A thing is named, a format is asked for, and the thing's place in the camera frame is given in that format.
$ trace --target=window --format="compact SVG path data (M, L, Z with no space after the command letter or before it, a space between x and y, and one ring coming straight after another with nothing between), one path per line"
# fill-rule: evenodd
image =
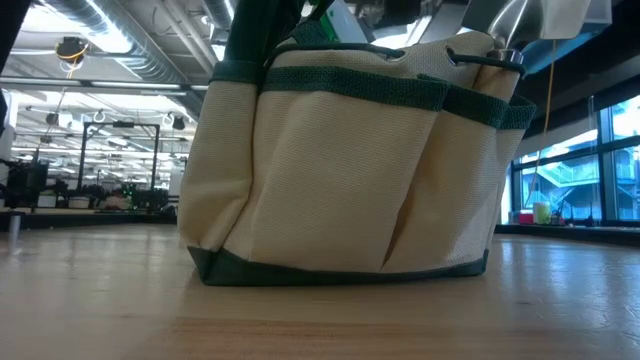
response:
M611 107L613 139L640 135L640 96Z
M640 220L640 145L614 152L618 220Z
M602 218L599 196L600 174L598 158L585 156L577 159L542 165L538 168L535 188L532 182L535 167L522 170L521 204L533 209L536 202L549 202L552 211L562 209L562 215L575 219Z
M551 145L547 148L542 149L542 159L567 154L574 150L584 149L588 147L596 146L598 142L598 130L590 130L578 136L572 137L571 139L565 140L563 142ZM520 164L526 164L529 162L534 162L538 160L538 152L532 152L527 154L519 159Z

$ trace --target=metal frame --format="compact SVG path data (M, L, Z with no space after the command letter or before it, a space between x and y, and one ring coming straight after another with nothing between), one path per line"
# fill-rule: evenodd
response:
M592 113L597 114L597 145L590 148L574 150L562 155L540 159L539 166L596 155L598 158L598 171L600 173L598 186L600 210L602 213L602 220L600 221L600 224L602 226L640 227L640 221L618 220L616 194L617 185L615 174L616 167L614 157L616 150L640 145L640 135L614 140L613 115L611 107L604 108L597 112L593 111ZM522 209L522 170L535 167L535 161L526 164L516 164L515 160L511 162L511 211L519 211Z
M77 190L80 191L82 190L82 177L84 176L84 159L85 159L85 155L86 155L86 151L87 151L87 141L90 139L89 137L89 127L91 126L114 126L118 124L117 122L86 122L84 123L84 130L82 131L82 147L80 148L80 165L79 165L79 169L78 169L78 186L77 186ZM140 126L140 127L151 127L156 129L156 137L155 137L155 142L154 142L154 149L153 149L153 165L151 168L151 190L153 190L155 188L156 185L156 168L158 165L158 147L159 147L159 143L160 143L160 125L158 124L131 124L132 126L130 127L136 127L136 126Z

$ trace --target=wooden surface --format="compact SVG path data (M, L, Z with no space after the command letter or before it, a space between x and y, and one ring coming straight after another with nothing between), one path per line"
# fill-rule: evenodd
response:
M175 226L0 240L0 359L640 359L638 250L496 236L484 276L200 283Z

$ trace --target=cream tote bag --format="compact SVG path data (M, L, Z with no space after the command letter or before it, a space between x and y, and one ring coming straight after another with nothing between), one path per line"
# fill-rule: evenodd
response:
M535 112L512 96L522 69L486 59L483 33L391 50L332 43L313 15L284 37L277 20L263 24L268 36L246 50L234 47L256 36L243 21L277 17L242 4L180 196L202 281L482 274L506 169Z

